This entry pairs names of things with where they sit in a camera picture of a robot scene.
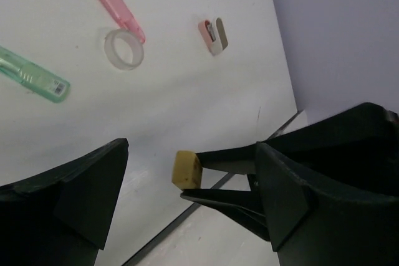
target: tape roll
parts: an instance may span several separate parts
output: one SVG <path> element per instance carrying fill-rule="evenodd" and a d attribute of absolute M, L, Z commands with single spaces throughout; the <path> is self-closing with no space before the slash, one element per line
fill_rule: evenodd
<path fill-rule="evenodd" d="M 133 54 L 131 62 L 126 62 L 118 55 L 115 48 L 115 40 L 117 39 L 124 40 L 131 48 Z M 140 43 L 132 32 L 126 31 L 125 29 L 115 29 L 107 34 L 105 37 L 104 51 L 111 64 L 120 70 L 133 70 L 137 68 L 144 59 L 142 43 Z"/>

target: yellow sponge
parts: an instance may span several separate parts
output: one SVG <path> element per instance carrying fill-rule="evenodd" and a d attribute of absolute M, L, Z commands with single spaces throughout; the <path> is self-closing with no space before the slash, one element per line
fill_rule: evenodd
<path fill-rule="evenodd" d="M 179 151 L 173 167 L 172 183 L 184 189 L 201 188 L 202 165 L 196 153 Z"/>

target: white table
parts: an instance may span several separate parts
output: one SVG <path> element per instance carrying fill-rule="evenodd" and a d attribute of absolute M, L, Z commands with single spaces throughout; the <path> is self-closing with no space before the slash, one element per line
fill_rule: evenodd
<path fill-rule="evenodd" d="M 78 158 L 118 137 L 127 172 L 104 252 L 119 266 L 189 206 L 171 183 L 176 150 L 267 138 L 295 112 L 272 0 L 125 0 L 147 36 L 134 71 L 114 69 L 103 38 L 117 25 L 98 0 L 0 0 L 0 45 L 71 83 L 54 104 L 0 76 L 0 185 Z M 213 57 L 196 28 L 222 17 Z M 204 187 L 222 173 L 206 172 Z"/>

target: white tabletop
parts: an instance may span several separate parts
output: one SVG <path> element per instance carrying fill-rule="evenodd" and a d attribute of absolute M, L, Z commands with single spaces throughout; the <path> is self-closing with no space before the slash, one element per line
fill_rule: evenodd
<path fill-rule="evenodd" d="M 222 189 L 248 191 L 248 179 L 235 175 Z M 271 243 L 217 210 L 201 206 L 137 266 L 279 266 Z"/>
<path fill-rule="evenodd" d="M 171 183 L 176 150 L 267 138 L 295 112 L 272 0 L 125 0 L 147 36 L 141 66 L 110 65 L 117 25 L 98 0 L 0 0 L 0 45 L 71 83 L 54 104 L 0 75 L 0 185 L 119 137 L 129 160 L 104 252 L 121 265 L 189 205 Z M 221 17 L 229 46 L 213 57 L 197 30 Z M 206 172 L 204 187 L 222 173 Z"/>

